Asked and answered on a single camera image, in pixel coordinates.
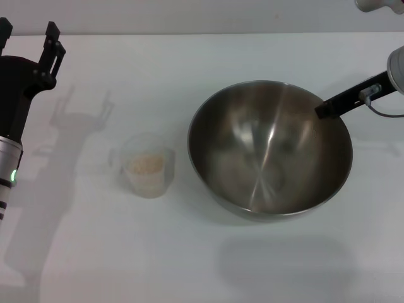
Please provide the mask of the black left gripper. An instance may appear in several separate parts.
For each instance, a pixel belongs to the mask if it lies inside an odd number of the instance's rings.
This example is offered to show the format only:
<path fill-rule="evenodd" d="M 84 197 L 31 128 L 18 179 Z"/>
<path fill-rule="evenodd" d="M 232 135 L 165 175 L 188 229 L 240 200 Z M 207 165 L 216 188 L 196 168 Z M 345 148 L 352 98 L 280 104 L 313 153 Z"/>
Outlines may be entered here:
<path fill-rule="evenodd" d="M 13 31 L 12 24 L 0 17 L 0 56 Z M 56 86 L 56 76 L 66 49 L 59 41 L 57 25 L 48 22 L 44 49 L 39 62 L 16 56 L 1 57 L 1 136 L 21 143 L 33 98 Z"/>

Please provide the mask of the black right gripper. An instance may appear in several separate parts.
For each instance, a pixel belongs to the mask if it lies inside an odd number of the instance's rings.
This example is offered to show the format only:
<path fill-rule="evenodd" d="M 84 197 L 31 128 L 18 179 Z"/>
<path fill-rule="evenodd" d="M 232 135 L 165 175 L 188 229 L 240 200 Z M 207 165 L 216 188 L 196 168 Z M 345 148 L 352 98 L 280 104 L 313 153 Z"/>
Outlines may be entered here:
<path fill-rule="evenodd" d="M 381 117 L 392 117 L 392 114 L 376 110 L 372 102 L 394 92 L 395 87 L 390 81 L 388 72 L 384 71 L 344 91 L 341 97 L 335 96 L 324 101 L 314 110 L 319 119 L 334 119 L 361 105 L 366 105 Z"/>

